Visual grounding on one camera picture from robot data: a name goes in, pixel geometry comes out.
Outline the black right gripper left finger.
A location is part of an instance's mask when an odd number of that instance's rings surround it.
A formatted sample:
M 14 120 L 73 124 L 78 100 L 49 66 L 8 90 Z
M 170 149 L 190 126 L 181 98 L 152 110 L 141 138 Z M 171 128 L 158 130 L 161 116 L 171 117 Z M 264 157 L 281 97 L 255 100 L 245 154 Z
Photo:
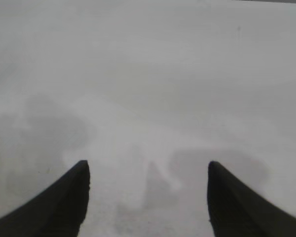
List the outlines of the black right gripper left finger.
M 42 193 L 0 218 L 0 237 L 76 237 L 88 208 L 90 170 L 81 160 Z

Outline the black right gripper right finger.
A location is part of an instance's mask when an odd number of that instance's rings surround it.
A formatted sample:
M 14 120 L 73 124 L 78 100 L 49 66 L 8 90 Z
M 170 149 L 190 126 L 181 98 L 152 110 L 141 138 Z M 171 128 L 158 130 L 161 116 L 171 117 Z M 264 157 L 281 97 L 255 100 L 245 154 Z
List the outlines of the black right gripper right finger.
M 260 196 L 217 161 L 208 165 L 207 206 L 216 237 L 296 237 L 296 217 Z

